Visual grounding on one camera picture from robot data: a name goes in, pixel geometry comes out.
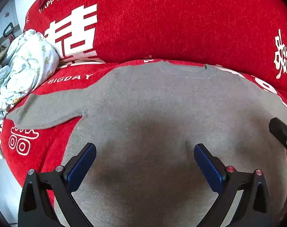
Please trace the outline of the white floral crumpled cloth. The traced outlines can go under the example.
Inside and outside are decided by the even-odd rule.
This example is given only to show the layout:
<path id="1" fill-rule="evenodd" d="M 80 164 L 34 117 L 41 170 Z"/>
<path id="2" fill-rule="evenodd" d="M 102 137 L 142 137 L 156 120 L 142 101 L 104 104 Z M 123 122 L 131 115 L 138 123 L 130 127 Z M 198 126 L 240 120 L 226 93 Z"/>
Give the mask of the white floral crumpled cloth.
<path id="1" fill-rule="evenodd" d="M 52 76 L 58 65 L 59 56 L 42 33 L 30 29 L 13 40 L 0 64 L 0 127 L 8 112 Z"/>

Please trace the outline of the black handled cart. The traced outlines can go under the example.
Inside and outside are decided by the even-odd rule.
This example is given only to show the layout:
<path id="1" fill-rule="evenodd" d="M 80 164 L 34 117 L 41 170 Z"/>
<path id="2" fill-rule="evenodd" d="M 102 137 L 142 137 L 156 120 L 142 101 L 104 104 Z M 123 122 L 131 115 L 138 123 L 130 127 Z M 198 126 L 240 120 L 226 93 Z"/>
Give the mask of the black handled cart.
<path id="1" fill-rule="evenodd" d="M 14 34 L 14 26 L 13 26 L 13 23 L 10 22 L 7 27 L 4 29 L 3 31 L 3 36 L 4 38 L 7 38 L 9 36 L 12 36 L 13 39 L 16 38 L 15 34 Z"/>

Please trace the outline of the red wedding quilt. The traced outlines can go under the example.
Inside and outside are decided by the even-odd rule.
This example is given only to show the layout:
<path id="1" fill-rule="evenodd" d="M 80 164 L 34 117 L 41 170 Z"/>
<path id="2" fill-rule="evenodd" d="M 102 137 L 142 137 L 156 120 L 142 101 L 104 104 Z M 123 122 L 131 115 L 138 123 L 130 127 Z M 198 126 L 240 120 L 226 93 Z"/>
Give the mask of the red wedding quilt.
<path id="1" fill-rule="evenodd" d="M 61 60 L 174 59 L 220 65 L 287 93 L 281 0 L 36 0 L 25 29 Z"/>

